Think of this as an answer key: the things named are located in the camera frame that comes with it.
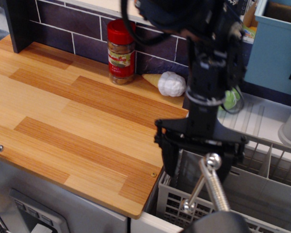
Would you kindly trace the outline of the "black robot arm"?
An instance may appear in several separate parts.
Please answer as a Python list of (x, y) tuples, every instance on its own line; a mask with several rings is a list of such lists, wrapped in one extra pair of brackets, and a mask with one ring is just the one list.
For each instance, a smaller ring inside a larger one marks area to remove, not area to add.
[(225, 0), (137, 0), (135, 7), (161, 34), (144, 39), (133, 30), (128, 3), (120, 2), (122, 19), (139, 44), (150, 46), (170, 35), (188, 43), (189, 79), (185, 91), (189, 114), (182, 119), (158, 119), (155, 142), (162, 150), (165, 172), (174, 176), (179, 150), (214, 152), (223, 159), (218, 170), (225, 180), (232, 165), (242, 161), (246, 136), (224, 127), (217, 118), (226, 91), (236, 88), (246, 72), (241, 54), (243, 27), (239, 15)]

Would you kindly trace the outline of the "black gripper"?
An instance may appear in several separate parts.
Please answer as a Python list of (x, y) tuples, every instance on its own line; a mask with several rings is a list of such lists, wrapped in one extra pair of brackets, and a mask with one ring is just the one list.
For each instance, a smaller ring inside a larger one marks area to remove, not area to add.
[(225, 98), (189, 100), (189, 112), (185, 118), (157, 119), (155, 143), (162, 150), (165, 172), (173, 177), (178, 164), (179, 150), (193, 153), (217, 153), (222, 161), (216, 171), (221, 183), (231, 167), (242, 163), (248, 138), (244, 134), (223, 126), (217, 113)]

